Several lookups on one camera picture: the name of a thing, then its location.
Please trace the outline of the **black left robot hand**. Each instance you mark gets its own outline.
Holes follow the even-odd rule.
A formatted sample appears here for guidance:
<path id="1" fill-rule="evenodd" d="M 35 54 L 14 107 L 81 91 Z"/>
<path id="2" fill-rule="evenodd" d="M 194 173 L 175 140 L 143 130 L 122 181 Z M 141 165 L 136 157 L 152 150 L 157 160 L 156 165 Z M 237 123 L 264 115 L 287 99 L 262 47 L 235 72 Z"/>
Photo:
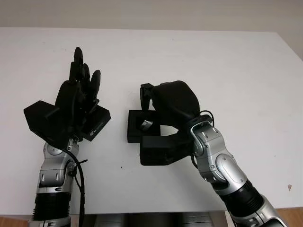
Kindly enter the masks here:
<path id="1" fill-rule="evenodd" d="M 70 66 L 69 79 L 59 89 L 55 105 L 60 108 L 68 132 L 72 136 L 91 141 L 94 126 L 91 121 L 99 100 L 101 71 L 90 75 L 80 47 L 76 47 Z"/>

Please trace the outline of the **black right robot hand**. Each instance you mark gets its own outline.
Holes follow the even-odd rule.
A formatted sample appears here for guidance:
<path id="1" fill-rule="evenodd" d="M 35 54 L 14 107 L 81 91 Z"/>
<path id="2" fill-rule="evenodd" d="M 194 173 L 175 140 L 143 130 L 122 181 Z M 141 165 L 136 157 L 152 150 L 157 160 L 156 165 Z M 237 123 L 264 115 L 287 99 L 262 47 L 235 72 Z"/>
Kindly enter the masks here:
<path id="1" fill-rule="evenodd" d="M 188 124 L 200 112 L 192 89 L 181 80 L 140 86 L 142 114 L 151 126 L 143 129 L 140 145 L 145 148 L 177 147 L 192 143 Z"/>

